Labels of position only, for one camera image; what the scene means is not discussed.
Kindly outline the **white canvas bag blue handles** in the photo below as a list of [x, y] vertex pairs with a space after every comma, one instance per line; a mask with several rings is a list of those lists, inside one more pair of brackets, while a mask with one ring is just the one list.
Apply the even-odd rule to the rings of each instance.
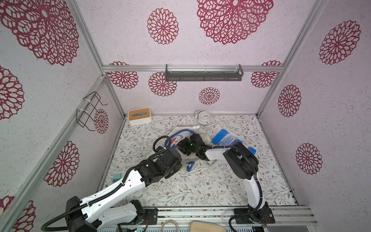
[[196, 161], [209, 161], [205, 147], [211, 145], [211, 137], [201, 126], [176, 127], [168, 136], [171, 148], [180, 153], [181, 164], [187, 172], [192, 171]]

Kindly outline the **clear blue compass set case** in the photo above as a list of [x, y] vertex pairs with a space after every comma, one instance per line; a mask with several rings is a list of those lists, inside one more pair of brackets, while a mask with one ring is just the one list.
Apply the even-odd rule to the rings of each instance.
[[236, 138], [232, 135], [225, 136], [219, 143], [220, 146], [231, 146], [236, 142]]

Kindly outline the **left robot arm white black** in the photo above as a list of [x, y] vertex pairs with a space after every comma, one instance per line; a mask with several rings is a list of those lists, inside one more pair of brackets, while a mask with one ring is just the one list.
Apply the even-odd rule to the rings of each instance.
[[74, 196], [67, 201], [65, 213], [41, 226], [43, 232], [97, 232], [103, 228], [105, 213], [128, 195], [139, 191], [163, 178], [168, 179], [181, 167], [181, 155], [172, 149], [167, 135], [163, 148], [154, 148], [154, 154], [130, 167], [123, 178], [105, 189], [79, 199]]

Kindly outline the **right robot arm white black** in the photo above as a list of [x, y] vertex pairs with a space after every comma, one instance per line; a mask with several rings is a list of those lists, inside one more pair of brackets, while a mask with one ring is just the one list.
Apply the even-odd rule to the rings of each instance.
[[239, 223], [262, 224], [263, 228], [275, 223], [272, 210], [263, 196], [258, 175], [259, 161], [253, 148], [246, 148], [240, 142], [227, 146], [207, 146], [199, 134], [184, 138], [176, 146], [184, 155], [194, 153], [203, 161], [225, 160], [234, 174], [243, 181], [248, 206], [234, 210], [234, 215], [228, 221], [233, 232], [236, 231], [232, 225], [233, 220]]

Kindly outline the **white tissue box wooden top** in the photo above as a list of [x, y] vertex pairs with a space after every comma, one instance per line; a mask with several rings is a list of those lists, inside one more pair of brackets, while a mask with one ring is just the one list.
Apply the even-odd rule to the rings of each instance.
[[152, 122], [150, 108], [142, 108], [128, 111], [128, 123], [130, 126], [137, 126]]

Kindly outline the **small teal object on table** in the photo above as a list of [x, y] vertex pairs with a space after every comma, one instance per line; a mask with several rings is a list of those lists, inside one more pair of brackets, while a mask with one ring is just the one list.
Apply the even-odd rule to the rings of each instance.
[[116, 182], [119, 181], [121, 178], [122, 178], [122, 174], [121, 174], [121, 173], [119, 173], [119, 174], [114, 174], [114, 175], [113, 175], [113, 179], [112, 179], [112, 181], [113, 181], [113, 183], [116, 183]]

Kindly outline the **beige object at front edge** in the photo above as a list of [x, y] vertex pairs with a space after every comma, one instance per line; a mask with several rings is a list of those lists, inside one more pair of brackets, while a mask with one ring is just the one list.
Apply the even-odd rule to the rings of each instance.
[[226, 228], [214, 223], [193, 221], [190, 223], [189, 232], [226, 232]]

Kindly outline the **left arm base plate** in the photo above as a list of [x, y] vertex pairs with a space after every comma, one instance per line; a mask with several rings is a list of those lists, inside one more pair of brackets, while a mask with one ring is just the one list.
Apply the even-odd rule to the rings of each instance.
[[145, 208], [137, 214], [133, 221], [129, 222], [129, 225], [156, 225], [158, 218], [157, 208]]

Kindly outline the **black wall shelf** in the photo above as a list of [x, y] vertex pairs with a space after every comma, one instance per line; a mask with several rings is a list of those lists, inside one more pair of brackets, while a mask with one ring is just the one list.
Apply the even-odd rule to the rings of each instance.
[[166, 65], [165, 79], [168, 82], [223, 82], [242, 81], [244, 71], [241, 65], [237, 65], [232, 71], [173, 71]]

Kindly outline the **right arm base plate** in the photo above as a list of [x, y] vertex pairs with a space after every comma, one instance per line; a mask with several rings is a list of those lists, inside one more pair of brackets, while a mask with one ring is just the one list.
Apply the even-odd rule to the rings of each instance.
[[262, 209], [256, 211], [253, 214], [237, 217], [236, 219], [237, 224], [274, 224], [276, 223], [275, 218], [273, 216], [272, 210], [264, 205]]

